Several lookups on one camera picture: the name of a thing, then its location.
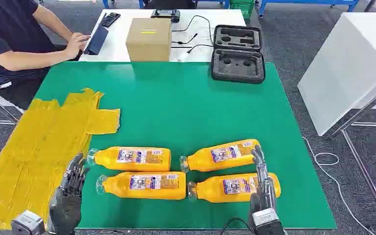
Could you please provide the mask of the person's right hand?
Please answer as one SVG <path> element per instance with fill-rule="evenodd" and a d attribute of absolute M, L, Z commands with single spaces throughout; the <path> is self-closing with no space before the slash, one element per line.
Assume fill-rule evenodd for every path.
<path fill-rule="evenodd" d="M 81 33 L 73 33 L 69 39 L 66 49 L 64 50 L 66 59 L 74 59 L 80 51 L 82 51 L 90 39 L 90 35 L 83 35 Z"/>

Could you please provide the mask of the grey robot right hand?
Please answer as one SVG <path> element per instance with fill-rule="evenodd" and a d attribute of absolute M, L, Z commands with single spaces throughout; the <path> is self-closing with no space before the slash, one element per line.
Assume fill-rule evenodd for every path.
<path fill-rule="evenodd" d="M 256 193 L 252 194 L 250 201 L 251 217 L 277 218 L 276 195 L 274 180 L 269 176 L 265 156 L 260 145 L 255 145 L 251 151 L 256 165 L 258 185 Z"/>

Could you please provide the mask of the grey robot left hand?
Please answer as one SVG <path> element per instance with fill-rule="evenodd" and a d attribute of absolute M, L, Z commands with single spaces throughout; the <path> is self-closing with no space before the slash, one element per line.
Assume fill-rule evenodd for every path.
<path fill-rule="evenodd" d="M 73 235 L 81 221 L 82 190 L 88 169 L 83 166 L 83 154 L 78 153 L 67 166 L 49 202 L 47 219 L 51 235 Z"/>

